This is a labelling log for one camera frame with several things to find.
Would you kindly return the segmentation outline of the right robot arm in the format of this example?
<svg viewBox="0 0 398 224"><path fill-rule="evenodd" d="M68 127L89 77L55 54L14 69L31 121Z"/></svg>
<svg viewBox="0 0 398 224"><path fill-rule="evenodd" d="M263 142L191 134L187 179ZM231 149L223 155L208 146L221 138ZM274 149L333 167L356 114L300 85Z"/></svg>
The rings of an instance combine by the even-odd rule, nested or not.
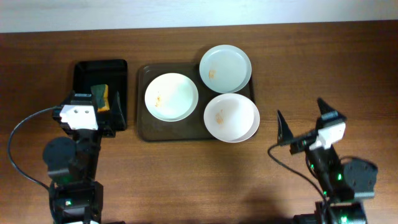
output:
<svg viewBox="0 0 398 224"><path fill-rule="evenodd" d="M320 117L315 128L301 136L294 136L282 113L277 114L277 145L289 146L291 154L305 154L307 169L316 178L311 185L322 197L313 214L295 215L292 223L367 223L363 202L375 196L378 167L336 153L333 145L343 139L347 118L321 98L317 104Z"/></svg>

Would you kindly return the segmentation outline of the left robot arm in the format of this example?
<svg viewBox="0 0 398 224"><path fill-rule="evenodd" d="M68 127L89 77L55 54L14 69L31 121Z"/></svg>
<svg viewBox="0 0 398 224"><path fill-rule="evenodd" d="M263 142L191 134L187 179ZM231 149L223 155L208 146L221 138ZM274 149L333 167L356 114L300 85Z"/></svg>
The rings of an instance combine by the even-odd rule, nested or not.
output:
<svg viewBox="0 0 398 224"><path fill-rule="evenodd" d="M53 119L65 137L51 140L43 160L52 182L49 205L54 223L101 223L103 186L96 181L102 138L113 138L127 128L119 93L104 115L97 113L92 93L72 91L53 109Z"/></svg>

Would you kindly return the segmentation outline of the green yellow sponge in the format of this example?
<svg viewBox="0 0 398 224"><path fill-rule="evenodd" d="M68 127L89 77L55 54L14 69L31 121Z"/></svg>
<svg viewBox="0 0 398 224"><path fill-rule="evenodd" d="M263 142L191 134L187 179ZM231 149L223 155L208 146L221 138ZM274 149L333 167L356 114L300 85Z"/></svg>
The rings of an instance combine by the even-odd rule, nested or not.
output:
<svg viewBox="0 0 398 224"><path fill-rule="evenodd" d="M107 84L93 85L91 86L91 93L94 95L97 112L102 113L110 110L109 100L108 100L109 87Z"/></svg>

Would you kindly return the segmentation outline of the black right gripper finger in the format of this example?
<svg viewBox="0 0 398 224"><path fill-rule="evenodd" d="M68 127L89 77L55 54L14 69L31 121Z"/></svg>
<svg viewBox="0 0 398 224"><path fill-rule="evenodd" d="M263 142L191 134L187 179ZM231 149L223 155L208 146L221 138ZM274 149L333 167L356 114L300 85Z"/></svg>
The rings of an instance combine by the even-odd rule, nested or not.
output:
<svg viewBox="0 0 398 224"><path fill-rule="evenodd" d="M334 109L330 105L328 105L322 98L317 98L317 104L321 115L334 111Z"/></svg>
<svg viewBox="0 0 398 224"><path fill-rule="evenodd" d="M277 134L278 145L285 146L290 144L294 140L294 135L292 134L280 110L277 111L277 122L278 122L278 134Z"/></svg>

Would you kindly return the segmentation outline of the white plate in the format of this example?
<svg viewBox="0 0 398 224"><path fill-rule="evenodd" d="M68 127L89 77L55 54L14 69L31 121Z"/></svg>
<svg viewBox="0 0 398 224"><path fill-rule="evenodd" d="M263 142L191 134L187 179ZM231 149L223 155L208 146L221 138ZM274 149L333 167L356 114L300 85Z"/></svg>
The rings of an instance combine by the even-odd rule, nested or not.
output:
<svg viewBox="0 0 398 224"><path fill-rule="evenodd" d="M193 113L198 97L197 86L190 78L179 73L165 73L149 83L144 102L153 117L176 122Z"/></svg>

